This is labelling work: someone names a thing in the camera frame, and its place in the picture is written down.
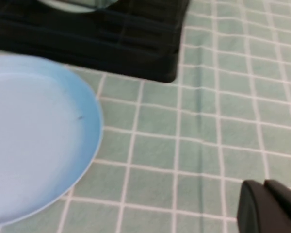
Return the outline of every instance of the tablecloth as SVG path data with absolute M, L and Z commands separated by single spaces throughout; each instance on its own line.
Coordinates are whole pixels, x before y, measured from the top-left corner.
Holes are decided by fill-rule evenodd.
M 242 180 L 291 188 L 291 0 L 192 0 L 170 84 L 67 67 L 99 97 L 99 153 L 0 233 L 236 233 Z

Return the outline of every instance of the glass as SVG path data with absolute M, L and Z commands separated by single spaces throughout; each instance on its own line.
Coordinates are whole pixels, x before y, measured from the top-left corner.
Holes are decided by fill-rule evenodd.
M 39 2 L 71 13 L 89 13 L 95 9 L 106 8 L 118 0 L 38 0 Z

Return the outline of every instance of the blue plate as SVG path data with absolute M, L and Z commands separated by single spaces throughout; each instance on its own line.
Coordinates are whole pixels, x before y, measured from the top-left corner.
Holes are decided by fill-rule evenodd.
M 79 76 L 46 59 L 0 56 L 0 226 L 67 192 L 101 138 L 100 105 Z

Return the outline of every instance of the white grid line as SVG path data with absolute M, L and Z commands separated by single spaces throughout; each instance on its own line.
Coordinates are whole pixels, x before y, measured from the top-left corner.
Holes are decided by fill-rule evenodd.
M 181 35 L 181 50 L 179 63 L 182 64 L 184 60 L 184 49 L 182 42 L 185 40 L 186 32 L 182 31 Z M 178 74 L 178 96 L 177 96 L 177 122 L 176 122 L 176 141 L 175 141 L 175 157 L 174 157 L 174 172 L 173 172 L 173 199 L 172 199 L 172 222 L 171 222 L 171 232 L 177 232 L 177 202 L 178 202 L 178 167 L 179 167 L 179 153 L 180 153 L 180 132 L 181 132 L 181 105 L 182 105 L 182 77 L 183 77 L 183 67 L 179 67 Z
M 212 13 L 217 14 L 217 5 L 216 0 L 212 0 L 211 2 Z M 218 30 L 217 21 L 212 21 L 212 29 L 214 31 Z M 223 216 L 223 233 L 227 233 L 227 209 L 226 209 L 226 189 L 225 189 L 225 165 L 224 165 L 224 158 L 223 158 L 223 150 L 222 150 L 222 135 L 221 135 L 221 108 L 220 108 L 220 79 L 219 79 L 219 72 L 216 69 L 218 67 L 218 55 L 217 55 L 217 36 L 213 35 L 213 66 L 215 67 L 214 76 L 215 76 L 215 107 L 216 107 L 216 129 L 217 129 L 217 143 L 218 143 L 218 155 L 219 155 L 219 165 L 220 165 L 220 190 L 221 190 L 221 209 L 222 209 L 222 216 Z
M 128 155 L 128 159 L 127 159 L 127 167 L 126 167 L 126 173 L 125 173 L 124 184 L 123 184 L 123 191 L 122 191 L 122 196 L 121 196 L 121 206 L 120 206 L 120 211 L 118 214 L 118 220 L 117 220 L 116 231 L 115 231 L 116 233 L 120 233 L 121 228 L 122 228 L 125 201 L 126 201 L 126 193 L 127 193 L 127 189 L 128 189 L 128 183 L 129 183 L 130 164 L 132 162 L 132 157 L 133 157 L 135 137 L 136 137 L 136 131 L 137 131 L 137 127 L 138 127 L 140 102 L 141 102 L 141 98 L 142 98 L 144 83 L 145 83 L 144 80 L 142 80 L 140 83 L 140 86 L 139 86 L 139 91 L 138 91 L 137 107 L 135 110 L 136 112 L 135 112 L 135 117 L 134 117 L 134 122 L 133 122 L 133 127 L 132 127 L 132 134 L 131 134 L 131 138 L 130 138 L 129 155 Z
M 191 68 L 198 68 L 198 67 L 201 67 L 201 68 L 207 68 L 207 69 L 214 69 L 213 67 L 210 67 L 210 66 L 207 66 L 207 65 L 203 65 L 203 64 L 200 64 L 200 65 L 189 65 L 189 64 L 179 64 L 180 67 L 191 67 Z M 83 70 L 85 68 L 82 68 L 82 67 L 74 67 L 73 69 L 75 70 Z M 230 74 L 235 74 L 235 75 L 240 75 L 240 76 L 248 76 L 248 73 L 241 73 L 241 72 L 236 72 L 236 71 L 230 71 L 230 70 L 225 70 L 225 69 L 220 69 L 220 68 L 217 68 L 220 72 L 225 72 L 225 73 L 230 73 Z M 88 73 L 97 73 L 95 71 L 92 71 L 92 70 L 85 70 L 85 72 L 88 72 Z M 259 75 L 256 75 L 256 74 L 252 74 L 253 77 L 255 78 L 260 78 L 260 79 L 265 79 L 265 80 L 268 80 L 268 81 L 271 81 L 271 82 L 277 82 L 277 83 L 286 83 L 286 84 L 291 84 L 291 81 L 285 81 L 285 80 L 282 80 L 282 79 L 273 79 L 273 78 L 268 78 L 268 77 L 264 77 L 264 76 L 259 76 Z M 126 76 L 117 76 L 117 78 L 119 79 L 133 79 L 133 78 L 129 78 L 129 77 L 126 77 Z M 158 84 L 158 85 L 163 85 L 163 86 L 173 86 L 173 87 L 178 87 L 178 84 L 174 84 L 174 83 L 155 83 L 155 84 Z M 215 91 L 214 89 L 211 89 L 209 87 L 192 87 L 192 86 L 187 86 L 187 85 L 180 85 L 182 88 L 184 89 L 192 89 L 192 90 L 198 90 L 198 89 L 206 89 L 206 90 L 211 90 L 211 91 Z M 241 95 L 241 94 L 238 94 L 238 93 L 234 93 L 234 92 L 229 92 L 231 95 Z M 109 97 L 101 97 L 102 99 L 111 99 Z
M 73 190 L 74 190 L 74 187 L 69 191 L 68 196 L 66 198 L 64 209 L 62 211 L 62 215 L 61 215 L 61 218 L 59 220 L 59 224 L 58 224 L 58 228 L 57 228 L 56 233 L 63 232 L 64 226 L 65 226 L 65 221 L 66 221 L 66 218 L 67 218 L 67 215 L 68 215 L 68 211 L 69 211 L 69 207 L 70 207 L 70 203 L 71 203 L 71 199 L 72 199 L 72 196 L 73 196 Z
M 213 52 L 215 52 L 213 49 L 209 48 L 209 47 L 205 47 L 205 46 L 195 46 L 195 45 L 184 45 L 187 48 L 203 48 L 205 50 L 211 50 Z M 287 65 L 291 65 L 291 62 L 287 62 L 287 61 L 283 61 L 283 60 L 277 60 L 277 59 L 271 59 L 271 58 L 267 58 L 267 57 L 258 57 L 258 56 L 254 56 L 251 54 L 245 54 L 245 53 L 237 53 L 237 52 L 230 52 L 230 51 L 220 51 L 220 50 L 216 50 L 217 53 L 219 54 L 227 54 L 227 55 L 233 55 L 233 56 L 238 56 L 238 57 L 249 57 L 249 58 L 255 58 L 255 59 L 259 59 L 259 60 L 263 60 L 263 61 L 268 61 L 268 62 L 275 62 L 275 63 L 279 63 L 279 64 L 287 64 Z
M 105 126 L 104 130 L 114 131 L 114 132 L 119 132 L 119 133 L 131 133 L 131 131 L 129 131 L 129 130 L 123 130 L 123 129 L 119 129 L 119 128 L 115 128 L 115 127 L 108 127 L 108 126 Z M 154 137 L 154 138 L 164 138 L 164 139 L 174 139 L 174 140 L 176 139 L 175 136 L 164 135 L 164 134 L 155 134 L 155 133 L 144 133 L 144 132 L 139 132 L 139 131 L 136 132 L 136 135 L 148 136 L 148 137 Z M 201 143 L 201 144 L 204 144 L 207 146 L 212 146 L 212 147 L 218 146 L 216 143 L 206 142 L 206 141 L 203 141 L 203 140 L 197 139 L 197 138 L 180 137 L 180 140 L 197 142 L 197 143 Z M 251 152 L 265 152 L 265 153 L 271 154 L 271 155 L 291 158 L 291 154 L 284 154 L 284 153 L 279 153 L 279 152 L 269 151 L 269 150 L 259 150 L 259 149 L 247 148 L 247 147 L 237 147 L 237 146 L 233 146 L 233 145 L 222 145 L 222 148 L 251 151 Z
M 210 29 L 206 29 L 206 28 L 202 28 L 202 27 L 198 27 L 198 26 L 187 26 L 186 29 L 189 29 L 189 30 L 194 30 L 194 31 L 205 31 L 205 32 L 209 32 L 209 33 L 213 33 L 213 35 L 217 34 L 221 37 L 238 37 L 238 38 L 249 38 L 249 39 L 252 39 L 252 40 L 258 40 L 258 41 L 261 41 L 261 42 L 265 42 L 265 43 L 269 43 L 269 44 L 279 44 L 281 46 L 286 46 L 286 47 L 290 47 L 291 48 L 291 44 L 288 44 L 288 43 L 283 43 L 283 42 L 275 42 L 273 40 L 268 40 L 268 39 L 264 39 L 264 38 L 261 38 L 261 37 L 256 37 L 256 36 L 252 36 L 252 35 L 245 35 L 245 34 L 226 34 L 226 33 L 221 33 L 221 32 L 211 32 Z
M 85 203 L 94 203 L 94 204 L 103 204 L 108 206 L 116 206 L 120 207 L 121 203 L 111 200 L 100 200 L 95 198 L 85 198 L 85 197 L 72 197 L 72 200 L 75 202 L 85 202 Z M 172 209 L 166 209 L 166 208 L 160 208 L 160 207 L 154 207 L 154 206 L 146 206 L 146 205 L 138 205 L 138 204 L 131 204 L 131 203 L 125 203 L 125 208 L 130 209 L 138 209 L 138 210 L 147 210 L 147 211 L 153 211 L 153 212 L 161 212 L 161 213 L 173 213 Z M 177 210 L 177 215 L 187 215 L 187 216 L 194 216 L 194 217 L 205 217 L 210 219 L 217 219 L 217 220 L 223 220 L 222 216 L 217 215 L 211 215 L 211 214 L 205 214 L 205 213 L 197 213 L 197 212 L 190 212 L 185 210 Z M 234 217 L 227 217 L 227 221 L 229 222 L 236 222 L 236 218 Z
M 191 16 L 194 16 L 194 17 L 206 18 L 206 19 L 211 19 L 211 20 L 234 20 L 234 21 L 238 21 L 240 23 L 247 22 L 249 24 L 260 26 L 260 27 L 263 27 L 263 28 L 266 28 L 266 29 L 273 29 L 273 30 L 278 30 L 278 31 L 281 31 L 281 32 L 291 33 L 291 30 L 282 29 L 282 28 L 279 28 L 279 27 L 276 28 L 275 26 L 269 26 L 269 25 L 257 23 L 257 22 L 254 22 L 254 21 L 241 20 L 238 17 L 216 17 L 216 16 L 209 16 L 209 15 L 199 14 L 199 13 L 192 12 L 192 11 L 188 11 L 188 14 L 191 15 Z M 281 18 L 287 19 L 287 17 L 282 16 L 282 15 L 276 15 L 276 17 L 281 17 Z
M 279 2 L 279 1 L 271 1 L 271 0 L 265 0 L 265 1 L 267 1 L 267 2 L 269 2 L 271 4 L 291 6 L 291 3 L 288 3 L 288 2 Z M 201 2 L 209 3 L 210 0 L 204 0 L 204 1 L 201 1 Z M 220 5 L 230 5 L 230 6 L 233 6 L 233 7 L 238 7 L 237 4 L 233 4 L 232 2 L 218 2 L 218 4 L 220 4 Z M 246 10 L 246 11 L 249 11 L 249 12 L 253 12 L 253 13 L 257 13 L 257 14 L 261 14 L 261 15 L 271 15 L 271 16 L 278 16 L 278 17 L 291 19 L 291 16 L 276 14 L 276 13 L 273 13 L 273 12 L 258 11 L 258 10 L 254 10 L 254 9 L 248 8 L 246 6 L 239 6 L 239 7 L 241 9 L 243 9 L 243 10 Z
M 265 7 L 265 10 L 266 11 L 269 11 L 270 7 L 269 7 L 269 4 L 263 2 L 264 4 L 264 7 Z M 273 25 L 274 24 L 274 21 L 273 21 L 273 18 L 270 17 L 270 16 L 267 16 L 267 20 L 268 20 L 268 23 L 270 25 Z M 278 41 L 278 35 L 277 35 L 277 32 L 275 30 L 272 31 L 272 38 L 274 41 Z M 281 55 L 281 52 L 280 52 L 280 47 L 279 46 L 275 46 L 275 53 L 276 53 L 276 57 L 279 61 L 282 61 L 282 55 Z M 285 67 L 282 65 L 281 62 L 279 62 L 279 71 L 280 71 L 280 75 L 282 77 L 282 79 L 284 81 L 287 81 L 287 76 L 286 76 L 286 69 Z M 285 90 L 285 95 L 286 95 L 286 98 L 288 100 L 289 103 L 291 103 L 291 92 L 290 92 L 290 88 L 289 88 L 289 85 L 287 85 L 286 83 L 284 83 L 284 90 Z
M 195 88 L 194 90 L 207 90 L 207 91 L 216 92 L 215 89 L 208 88 L 208 87 L 199 87 L 199 88 Z M 241 93 L 231 92 L 231 91 L 222 91 L 222 90 L 220 90 L 219 93 L 220 94 L 228 94 L 228 95 L 238 96 L 238 97 L 244 97 L 244 98 L 248 98 L 248 99 L 252 99 L 253 98 L 251 95 L 241 94 Z M 283 100 L 275 100 L 275 99 L 270 99 L 270 98 L 265 98 L 265 97 L 257 97 L 257 96 L 255 98 L 257 100 L 263 100 L 263 101 L 269 101 L 269 102 L 273 102 L 273 103 L 291 105 L 291 102 L 283 101 Z M 114 99 L 114 98 L 110 98 L 110 97 L 100 97 L 99 99 L 100 100 L 111 101 L 111 102 L 135 105 L 135 106 L 137 105 L 136 102 L 133 102 L 133 101 Z M 170 111 L 177 111 L 177 108 L 167 107 L 167 106 L 164 106 L 164 105 L 152 104 L 152 103 L 141 103 L 141 106 L 161 108 L 161 109 L 170 110 Z M 188 114 L 196 114 L 196 113 L 198 113 L 198 112 L 194 112 L 194 111 L 191 111 L 191 110 L 185 110 L 185 109 L 182 109 L 181 111 L 185 112 L 185 113 L 188 113 Z
M 107 74 L 103 73 L 102 77 L 100 79 L 99 87 L 98 87 L 98 91 L 97 91 L 97 98 L 98 99 L 101 96 L 106 76 L 107 76 Z M 64 226 L 65 226 L 65 220 L 66 220 L 67 215 L 68 215 L 68 211 L 69 211 L 69 207 L 70 207 L 70 203 L 71 203 L 71 198 L 73 196 L 73 192 L 74 192 L 74 187 L 72 187 L 70 189 L 70 191 L 68 192 L 68 196 L 67 196 L 67 199 L 66 199 L 66 202 L 65 202 L 65 205 L 64 205 L 64 209 L 63 209 L 62 214 L 61 214 L 61 218 L 60 218 L 56 233 L 62 233 L 63 232 Z
M 239 5 L 243 5 L 243 0 L 238 0 Z M 245 11 L 241 9 L 240 7 L 240 12 L 241 12 L 241 16 L 242 18 L 246 17 Z M 245 33 L 249 33 L 248 32 L 248 27 L 247 24 L 243 24 L 243 30 Z M 249 41 L 248 39 L 245 39 L 245 51 L 246 53 L 250 54 L 250 47 L 249 47 Z M 258 142 L 259 142 L 259 147 L 260 149 L 263 151 L 262 154 L 262 160 L 263 160 L 263 166 L 264 166 L 264 175 L 265 178 L 268 179 L 269 178 L 269 170 L 268 170 L 268 161 L 267 161 L 267 156 L 265 153 L 265 145 L 264 145 L 264 141 L 263 141 L 263 137 L 262 137 L 262 128 L 260 125 L 261 122 L 261 116 L 259 114 L 259 107 L 258 107 L 258 103 L 257 100 L 255 98 L 255 96 L 257 95 L 257 91 L 255 88 L 255 80 L 254 77 L 252 77 L 252 64 L 251 64 L 251 60 L 249 57 L 246 58 L 246 64 L 247 64 L 247 69 L 248 69 L 248 74 L 249 74 L 249 84 L 250 84 L 250 90 L 251 90 L 251 94 L 253 97 L 253 101 L 252 101 L 252 105 L 253 105 L 253 110 L 254 110 L 254 114 L 255 114 L 255 118 L 257 120 L 257 124 L 256 124 L 256 129 L 257 129 L 257 135 L 258 135 Z
M 291 105 L 289 102 L 279 102 L 279 101 L 276 101 L 276 100 L 272 101 L 272 100 L 269 100 L 269 99 L 254 98 L 253 96 L 249 96 L 249 95 L 248 96 L 247 95 L 238 95 L 238 94 L 235 95 L 234 93 L 225 92 L 225 91 L 217 91 L 215 93 L 216 94 L 218 93 L 218 94 L 230 94 L 230 95 L 234 95 L 234 96 L 240 96 L 240 97 L 244 97 L 244 98 L 249 98 L 252 101 L 254 101 L 254 100 L 265 100 L 265 101 L 269 101 L 269 102 L 276 102 L 276 103 L 281 103 L 281 104 L 285 104 L 285 105 Z M 147 106 L 147 107 L 165 109 L 165 110 L 169 110 L 169 111 L 177 111 L 177 113 L 178 113 L 178 109 L 177 108 L 165 107 L 165 106 L 162 106 L 162 105 L 146 104 L 146 103 L 138 105 L 135 102 L 130 102 L 130 101 L 128 102 L 128 101 L 125 101 L 125 100 L 118 100 L 118 99 L 105 98 L 105 97 L 100 97 L 99 99 L 100 100 L 107 100 L 107 101 L 111 101 L 111 102 L 117 102 L 117 103 L 125 103 L 125 104 L 129 104 L 129 105 L 134 105 L 134 106 Z M 270 123 L 270 122 L 264 122 L 264 121 L 261 121 L 261 120 L 250 120 L 250 119 L 245 119 L 245 118 L 222 116 L 222 115 L 217 116 L 217 114 L 199 113 L 199 112 L 193 112 L 193 111 L 190 111 L 190 110 L 179 110 L 179 112 L 182 113 L 182 114 L 189 114 L 189 115 L 193 115 L 193 116 L 219 117 L 220 119 L 224 119 L 224 120 L 233 120 L 233 121 L 237 121 L 237 122 L 244 122 L 244 123 L 250 123 L 250 124 L 261 124 L 261 125 L 266 125 L 266 126 L 272 126 L 272 127 L 291 130 L 291 126 L 289 126 L 289 125 L 275 124 L 275 123 Z

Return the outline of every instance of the black object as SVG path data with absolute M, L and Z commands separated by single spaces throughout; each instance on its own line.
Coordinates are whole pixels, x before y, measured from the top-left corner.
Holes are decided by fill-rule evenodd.
M 237 222 L 240 233 L 291 233 L 291 190 L 274 180 L 244 181 Z
M 37 0 L 0 0 L 0 49 L 168 83 L 188 3 L 119 0 L 75 14 Z

